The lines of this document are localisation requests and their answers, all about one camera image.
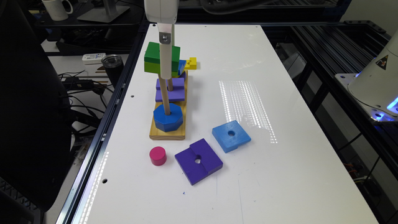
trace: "purple block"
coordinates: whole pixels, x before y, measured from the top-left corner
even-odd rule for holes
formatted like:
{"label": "purple block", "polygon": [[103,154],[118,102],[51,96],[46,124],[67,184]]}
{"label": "purple block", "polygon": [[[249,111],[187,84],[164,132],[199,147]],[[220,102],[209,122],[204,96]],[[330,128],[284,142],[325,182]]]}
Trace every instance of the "purple block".
{"label": "purple block", "polygon": [[[169,102],[185,101],[184,79],[173,78],[173,91],[167,91]],[[156,81],[156,102],[162,102],[162,92],[160,91],[159,79]]]}
{"label": "purple block", "polygon": [[187,73],[184,71],[184,72],[180,75],[179,78],[183,78],[184,81],[185,81],[186,77],[187,77]]}
{"label": "purple block", "polygon": [[203,180],[223,166],[223,162],[205,139],[191,144],[188,149],[176,154],[175,159],[191,185]]}

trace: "wooden base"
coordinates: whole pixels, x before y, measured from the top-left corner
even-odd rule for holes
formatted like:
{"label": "wooden base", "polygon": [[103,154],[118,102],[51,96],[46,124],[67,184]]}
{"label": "wooden base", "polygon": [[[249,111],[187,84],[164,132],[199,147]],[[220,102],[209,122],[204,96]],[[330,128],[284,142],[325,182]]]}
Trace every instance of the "wooden base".
{"label": "wooden base", "polygon": [[[152,124],[150,126],[149,137],[152,140],[184,140],[185,139],[185,124],[187,123],[187,91],[188,91],[188,71],[185,78],[185,101],[173,102],[175,105],[180,106],[182,110],[183,123],[176,131],[164,132],[156,128],[155,119],[152,117]],[[160,106],[161,102],[155,104],[155,109]]]}

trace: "screw hole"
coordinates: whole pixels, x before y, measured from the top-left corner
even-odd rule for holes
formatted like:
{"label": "screw hole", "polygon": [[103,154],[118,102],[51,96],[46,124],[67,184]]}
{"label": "screw hole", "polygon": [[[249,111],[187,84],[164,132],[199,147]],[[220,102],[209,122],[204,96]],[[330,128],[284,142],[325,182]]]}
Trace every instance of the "screw hole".
{"label": "screw hole", "polygon": [[196,162],[197,164],[199,164],[200,161],[201,161],[201,156],[200,156],[200,155],[197,155],[196,158],[195,158],[195,162]]}

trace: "stacked blocks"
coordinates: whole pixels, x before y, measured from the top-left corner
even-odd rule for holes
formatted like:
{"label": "stacked blocks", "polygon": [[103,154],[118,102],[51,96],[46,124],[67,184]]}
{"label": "stacked blocks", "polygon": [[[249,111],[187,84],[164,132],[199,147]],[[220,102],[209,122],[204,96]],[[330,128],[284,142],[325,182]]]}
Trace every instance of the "stacked blocks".
{"label": "stacked blocks", "polygon": [[181,126],[183,122],[181,107],[171,103],[170,112],[170,115],[165,115],[163,105],[158,106],[154,110],[154,119],[157,129],[168,132],[175,131]]}
{"label": "stacked blocks", "polygon": [[[183,78],[173,78],[173,91],[168,91],[169,102],[185,101],[185,87]],[[156,102],[162,102],[159,79],[156,81]]]}
{"label": "stacked blocks", "polygon": [[189,58],[187,60],[187,65],[185,66],[186,70],[196,70],[197,69],[197,58]]}
{"label": "stacked blocks", "polygon": [[238,148],[238,146],[251,141],[249,135],[244,131],[237,121],[220,125],[213,128],[211,132],[218,144],[223,148],[224,152],[231,152]]}
{"label": "stacked blocks", "polygon": [[188,149],[176,154],[175,159],[191,185],[203,180],[223,166],[223,162],[205,139],[191,144]]}
{"label": "stacked blocks", "polygon": [[[172,47],[172,76],[178,75],[180,47]],[[160,47],[158,43],[149,42],[144,56],[144,71],[160,74]]]}
{"label": "stacked blocks", "polygon": [[185,65],[187,64],[186,60],[180,60],[178,65],[178,77],[184,72]]}
{"label": "stacked blocks", "polygon": [[187,78],[187,71],[184,70],[184,72],[180,75],[179,78],[183,78],[185,81],[185,79]]}

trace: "blue light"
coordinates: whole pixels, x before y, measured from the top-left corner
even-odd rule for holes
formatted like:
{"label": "blue light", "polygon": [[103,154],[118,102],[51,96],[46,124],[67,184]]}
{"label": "blue light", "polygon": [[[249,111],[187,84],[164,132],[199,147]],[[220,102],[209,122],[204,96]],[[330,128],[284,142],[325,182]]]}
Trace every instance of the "blue light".
{"label": "blue light", "polygon": [[377,117],[376,120],[380,121],[381,118],[383,118],[383,117],[384,117],[384,114],[382,114],[380,117]]}
{"label": "blue light", "polygon": [[398,103],[398,97],[394,100],[390,105],[388,105],[387,109],[391,110]]}

